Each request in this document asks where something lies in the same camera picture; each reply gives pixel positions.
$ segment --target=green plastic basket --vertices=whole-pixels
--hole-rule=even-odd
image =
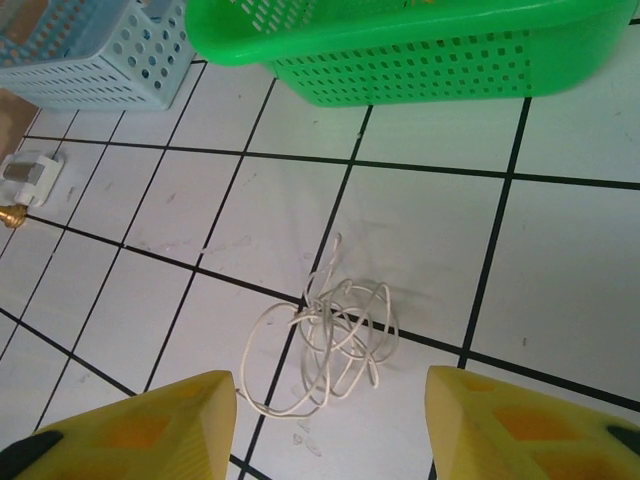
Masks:
[[[189,0],[221,65],[265,63],[322,106],[534,96],[611,54],[637,0]]]

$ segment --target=yellow foam object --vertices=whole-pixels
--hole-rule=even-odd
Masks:
[[[224,479],[235,420],[231,373],[204,373],[40,429],[64,437],[17,480]]]
[[[425,394],[438,480],[638,480],[640,457],[607,431],[626,420],[453,367]]]

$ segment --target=brass fitting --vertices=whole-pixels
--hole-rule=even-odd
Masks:
[[[11,205],[0,207],[0,220],[7,228],[18,228],[27,218],[27,207],[24,205]]]

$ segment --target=light blue plastic basket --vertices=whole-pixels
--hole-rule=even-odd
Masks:
[[[186,0],[49,0],[24,45],[0,36],[0,86],[39,107],[169,108],[193,48]]]

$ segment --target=white tangled wire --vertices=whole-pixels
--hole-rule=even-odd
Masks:
[[[238,393],[262,415],[270,418],[309,418],[326,406],[331,397],[348,397],[365,371],[373,388],[377,388],[380,382],[378,366],[386,362],[398,346],[399,327],[391,313],[391,296],[386,284],[379,283],[371,289],[346,279],[335,288],[325,291],[333,275],[341,241],[341,235],[337,234],[329,264],[309,276],[304,291],[307,307],[296,313],[297,308],[294,305],[275,304],[260,316],[249,335],[240,365],[241,389]],[[310,289],[313,281],[324,272],[326,278],[320,293],[312,297]],[[368,294],[364,301],[362,294]],[[370,311],[374,304],[379,302],[384,304],[385,319],[382,327],[378,327],[381,331],[376,332]],[[300,362],[304,394],[296,403],[283,410],[276,410],[257,402],[249,393],[245,375],[247,358],[257,331],[269,321],[273,312],[279,309],[291,310],[294,316],[287,325],[296,327],[296,332],[304,344]],[[366,341],[361,338],[361,329],[366,331]],[[340,361],[346,358],[342,367],[337,364],[339,356],[343,357]],[[314,373],[310,370],[310,363],[315,364]],[[345,380],[347,377],[351,377],[350,381]],[[318,393],[321,397],[319,399],[314,396]],[[307,413],[294,413],[307,401],[315,406]]]

